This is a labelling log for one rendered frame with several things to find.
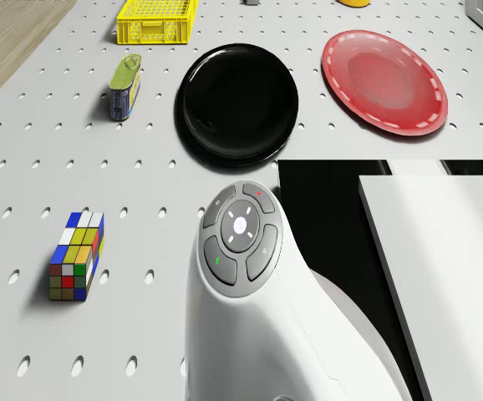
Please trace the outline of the puzzle cube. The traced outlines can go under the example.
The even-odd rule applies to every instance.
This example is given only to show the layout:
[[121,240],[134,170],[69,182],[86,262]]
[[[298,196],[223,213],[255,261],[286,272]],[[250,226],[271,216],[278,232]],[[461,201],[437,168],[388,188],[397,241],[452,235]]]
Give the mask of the puzzle cube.
[[49,299],[85,301],[103,246],[104,213],[71,213],[49,264]]

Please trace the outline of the yellow basket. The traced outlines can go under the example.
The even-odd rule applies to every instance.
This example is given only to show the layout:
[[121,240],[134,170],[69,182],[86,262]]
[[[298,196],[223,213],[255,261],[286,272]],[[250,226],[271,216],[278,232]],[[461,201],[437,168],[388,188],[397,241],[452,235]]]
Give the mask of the yellow basket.
[[188,43],[199,0],[127,0],[117,16],[117,44]]

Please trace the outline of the flat-sided can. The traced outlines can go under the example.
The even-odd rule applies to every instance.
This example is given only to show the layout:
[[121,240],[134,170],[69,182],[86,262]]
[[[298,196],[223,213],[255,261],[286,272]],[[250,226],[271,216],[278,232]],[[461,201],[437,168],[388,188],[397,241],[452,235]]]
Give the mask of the flat-sided can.
[[141,56],[129,54],[121,59],[109,82],[110,116],[114,120],[128,119],[140,90]]

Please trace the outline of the black stove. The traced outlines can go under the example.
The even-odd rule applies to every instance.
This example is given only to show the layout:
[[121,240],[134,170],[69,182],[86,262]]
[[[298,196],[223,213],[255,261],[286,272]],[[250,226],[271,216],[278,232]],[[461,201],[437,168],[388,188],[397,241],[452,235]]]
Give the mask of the black stove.
[[412,401],[483,401],[483,160],[280,160],[301,253]]

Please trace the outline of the black plate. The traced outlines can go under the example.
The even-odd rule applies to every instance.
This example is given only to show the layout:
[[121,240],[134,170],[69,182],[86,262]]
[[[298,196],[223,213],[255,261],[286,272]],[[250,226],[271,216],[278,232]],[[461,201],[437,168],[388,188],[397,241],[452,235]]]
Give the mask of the black plate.
[[295,81],[275,54],[230,43],[204,53],[188,69],[176,95],[175,124],[200,159],[253,165],[286,144],[298,103]]

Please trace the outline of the red plate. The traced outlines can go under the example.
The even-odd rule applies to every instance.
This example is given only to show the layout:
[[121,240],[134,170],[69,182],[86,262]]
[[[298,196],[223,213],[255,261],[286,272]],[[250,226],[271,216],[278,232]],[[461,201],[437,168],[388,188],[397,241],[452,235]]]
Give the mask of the red plate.
[[380,129],[421,136],[445,122],[448,99],[440,79],[392,38],[364,30],[338,33],[324,47],[322,68],[338,98]]

